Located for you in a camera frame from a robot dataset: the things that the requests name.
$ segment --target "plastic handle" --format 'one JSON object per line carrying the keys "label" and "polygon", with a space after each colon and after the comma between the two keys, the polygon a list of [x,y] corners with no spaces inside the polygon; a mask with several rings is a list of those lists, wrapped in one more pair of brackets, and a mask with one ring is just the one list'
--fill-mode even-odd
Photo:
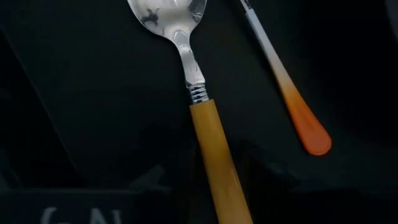
{"label": "plastic handle", "polygon": [[261,26],[253,9],[246,13],[250,25],[253,28],[260,45],[274,71],[279,88],[282,91],[287,109],[292,117],[299,138],[304,148],[311,154],[321,156],[331,148],[331,138],[325,128],[319,123],[310,108],[301,97],[285,67],[280,61],[266,32]]}
{"label": "plastic handle", "polygon": [[252,223],[214,100],[190,110],[219,223]]}

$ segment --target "stainless steel spoon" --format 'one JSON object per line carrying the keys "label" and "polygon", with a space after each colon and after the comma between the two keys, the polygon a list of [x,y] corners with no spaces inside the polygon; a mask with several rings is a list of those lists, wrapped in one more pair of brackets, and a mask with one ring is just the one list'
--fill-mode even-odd
{"label": "stainless steel spoon", "polygon": [[190,35],[203,17],[206,0],[128,0],[141,24],[171,40],[180,52],[190,111],[201,147],[211,194],[220,223],[252,223],[223,127],[210,100],[205,78],[190,46]]}

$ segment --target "white handle section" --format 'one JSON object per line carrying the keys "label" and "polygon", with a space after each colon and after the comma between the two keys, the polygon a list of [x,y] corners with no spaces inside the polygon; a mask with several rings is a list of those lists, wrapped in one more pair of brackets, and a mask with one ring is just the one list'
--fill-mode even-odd
{"label": "white handle section", "polygon": [[280,61],[278,55],[276,54],[276,51],[275,51],[274,47],[272,46],[266,32],[264,31],[264,28],[262,28],[259,18],[257,17],[254,10],[253,9],[248,10],[248,12],[246,13],[246,16],[248,17],[249,23],[250,23],[254,33],[256,34],[257,39],[260,42],[262,50],[264,51],[265,55],[267,56],[267,59],[271,65],[277,79],[278,79],[278,82],[291,82],[292,80],[290,79],[285,67],[283,66],[282,62]]}

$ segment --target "spoon handle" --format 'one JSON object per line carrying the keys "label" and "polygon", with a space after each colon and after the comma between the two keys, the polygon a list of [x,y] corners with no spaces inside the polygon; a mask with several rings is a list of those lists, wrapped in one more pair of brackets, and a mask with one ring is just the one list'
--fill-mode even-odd
{"label": "spoon handle", "polygon": [[190,110],[219,223],[252,223],[214,100]]}
{"label": "spoon handle", "polygon": [[305,103],[304,99],[301,97],[285,67],[280,61],[280,58],[276,54],[276,51],[266,32],[262,28],[254,10],[249,8],[246,15],[274,71],[279,88],[287,105],[287,109],[290,113],[298,136],[303,142],[304,148],[310,154],[316,156],[326,154],[331,148],[331,138],[329,134],[319,123]]}

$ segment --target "cutlery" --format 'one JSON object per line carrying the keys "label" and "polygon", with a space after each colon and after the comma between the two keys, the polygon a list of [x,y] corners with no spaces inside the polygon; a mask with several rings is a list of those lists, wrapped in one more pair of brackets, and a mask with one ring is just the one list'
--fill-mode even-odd
{"label": "cutlery", "polygon": [[321,156],[326,154],[331,148],[331,138],[325,128],[320,124],[310,108],[301,97],[292,79],[289,77],[284,65],[276,54],[264,28],[249,4],[248,0],[240,0],[245,11],[246,17],[256,34],[261,48],[267,56],[279,88],[284,97],[285,104],[292,118],[296,132],[303,143],[304,148],[310,154]]}
{"label": "cutlery", "polygon": [[190,34],[203,17],[206,0],[128,0],[141,24],[177,47],[192,98],[190,111],[220,223],[252,223],[214,100],[193,56]]}

